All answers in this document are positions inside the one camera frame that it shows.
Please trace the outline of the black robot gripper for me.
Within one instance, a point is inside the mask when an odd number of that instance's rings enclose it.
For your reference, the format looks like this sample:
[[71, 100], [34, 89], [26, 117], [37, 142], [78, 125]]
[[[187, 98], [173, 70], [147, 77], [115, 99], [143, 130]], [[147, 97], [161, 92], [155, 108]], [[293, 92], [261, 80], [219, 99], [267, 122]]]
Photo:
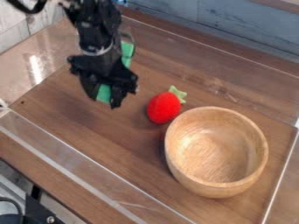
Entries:
[[97, 100], [101, 84], [109, 84], [113, 86], [110, 106], [119, 108], [127, 94], [134, 94], [138, 87], [138, 76], [122, 62], [122, 51], [113, 48], [99, 56], [71, 55], [67, 61], [89, 98]]

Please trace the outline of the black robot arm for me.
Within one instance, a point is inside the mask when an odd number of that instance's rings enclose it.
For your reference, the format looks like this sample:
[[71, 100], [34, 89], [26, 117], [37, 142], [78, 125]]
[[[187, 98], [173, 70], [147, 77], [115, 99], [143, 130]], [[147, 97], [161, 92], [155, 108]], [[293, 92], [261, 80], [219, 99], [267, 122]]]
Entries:
[[114, 0], [67, 0], [63, 9], [79, 34], [81, 55], [69, 57], [70, 71], [89, 98], [119, 108], [138, 89], [138, 75], [130, 69], [137, 43], [121, 31], [119, 8]]

